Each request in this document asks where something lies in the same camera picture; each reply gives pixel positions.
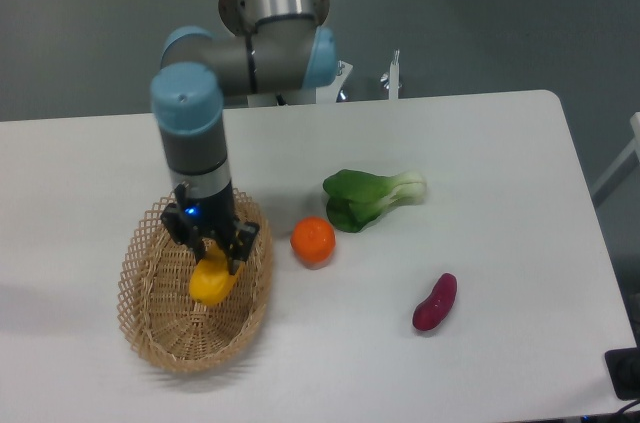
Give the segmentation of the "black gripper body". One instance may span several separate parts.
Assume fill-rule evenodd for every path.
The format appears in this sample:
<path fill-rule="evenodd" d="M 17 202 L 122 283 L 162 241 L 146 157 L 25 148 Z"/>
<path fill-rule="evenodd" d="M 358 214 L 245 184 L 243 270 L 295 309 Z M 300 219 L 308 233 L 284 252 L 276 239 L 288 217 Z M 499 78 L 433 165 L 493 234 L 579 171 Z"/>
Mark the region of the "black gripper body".
<path fill-rule="evenodd" d="M 216 194 L 195 198 L 191 196 L 190 189 L 181 183 L 174 188 L 174 197 L 174 203 L 192 216 L 202 238 L 214 239 L 216 243 L 219 232 L 236 219 L 231 184 Z"/>

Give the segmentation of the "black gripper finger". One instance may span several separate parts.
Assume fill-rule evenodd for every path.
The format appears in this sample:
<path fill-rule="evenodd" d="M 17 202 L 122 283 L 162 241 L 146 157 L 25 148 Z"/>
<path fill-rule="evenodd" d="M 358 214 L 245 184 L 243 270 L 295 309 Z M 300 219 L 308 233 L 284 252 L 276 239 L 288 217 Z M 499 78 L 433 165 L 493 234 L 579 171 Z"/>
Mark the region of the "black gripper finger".
<path fill-rule="evenodd" d="M 229 226 L 219 232 L 217 243 L 225 254 L 230 274 L 236 274 L 248 261 L 259 232 L 258 223 L 243 222 L 239 219 L 234 219 Z"/>
<path fill-rule="evenodd" d="M 161 214 L 161 222 L 175 244 L 186 246 L 196 261 L 204 258 L 205 243 L 198 226 L 186 210 L 177 203 L 169 203 Z"/>

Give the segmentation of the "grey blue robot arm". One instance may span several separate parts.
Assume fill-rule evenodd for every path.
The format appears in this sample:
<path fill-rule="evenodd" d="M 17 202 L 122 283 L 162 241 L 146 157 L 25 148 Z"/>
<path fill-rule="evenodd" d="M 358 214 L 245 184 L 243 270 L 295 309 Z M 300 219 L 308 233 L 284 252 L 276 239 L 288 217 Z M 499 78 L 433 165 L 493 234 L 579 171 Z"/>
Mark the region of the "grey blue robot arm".
<path fill-rule="evenodd" d="M 175 30 L 150 85 L 175 195 L 162 223 L 196 259 L 215 241 L 230 274 L 248 260 L 260 227 L 236 216 L 225 100 L 324 87 L 338 67 L 334 35 L 314 0 L 249 0 L 248 14 L 253 28 L 228 39 L 195 26 Z"/>

